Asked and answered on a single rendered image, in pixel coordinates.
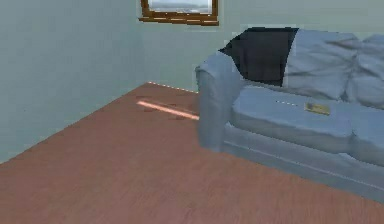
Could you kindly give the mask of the light blue sofa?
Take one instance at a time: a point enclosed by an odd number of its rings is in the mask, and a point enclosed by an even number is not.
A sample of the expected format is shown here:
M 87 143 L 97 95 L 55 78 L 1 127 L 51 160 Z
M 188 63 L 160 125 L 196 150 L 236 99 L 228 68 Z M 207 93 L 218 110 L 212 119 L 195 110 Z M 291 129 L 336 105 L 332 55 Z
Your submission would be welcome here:
M 298 28 L 281 87 L 244 79 L 220 49 L 195 74 L 202 147 L 384 204 L 384 34 Z

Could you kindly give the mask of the black cloth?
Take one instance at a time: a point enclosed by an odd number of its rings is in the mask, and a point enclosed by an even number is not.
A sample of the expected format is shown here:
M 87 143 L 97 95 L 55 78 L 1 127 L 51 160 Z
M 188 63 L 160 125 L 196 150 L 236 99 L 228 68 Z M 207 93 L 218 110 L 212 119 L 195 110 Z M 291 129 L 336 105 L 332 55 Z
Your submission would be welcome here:
M 287 58 L 298 28 L 251 27 L 231 39 L 220 52 L 230 56 L 242 77 L 282 86 Z

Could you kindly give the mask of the brown framed window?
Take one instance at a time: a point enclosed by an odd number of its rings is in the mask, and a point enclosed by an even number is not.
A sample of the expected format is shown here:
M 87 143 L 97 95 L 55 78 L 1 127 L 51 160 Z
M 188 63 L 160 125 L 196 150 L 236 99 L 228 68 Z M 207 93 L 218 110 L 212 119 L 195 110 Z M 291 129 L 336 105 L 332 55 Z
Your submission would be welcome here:
M 218 0 L 140 0 L 141 22 L 218 26 Z

